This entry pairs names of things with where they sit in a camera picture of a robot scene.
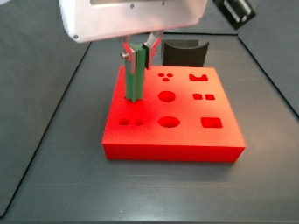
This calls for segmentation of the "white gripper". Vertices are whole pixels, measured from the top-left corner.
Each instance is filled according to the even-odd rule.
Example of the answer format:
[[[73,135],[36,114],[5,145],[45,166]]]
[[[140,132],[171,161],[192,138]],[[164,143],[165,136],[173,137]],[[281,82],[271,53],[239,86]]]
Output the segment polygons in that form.
[[[151,68],[164,31],[196,25],[208,0],[58,0],[62,26],[77,42],[121,37],[128,72],[136,73],[136,51],[128,35],[152,32],[143,43],[144,67]]]

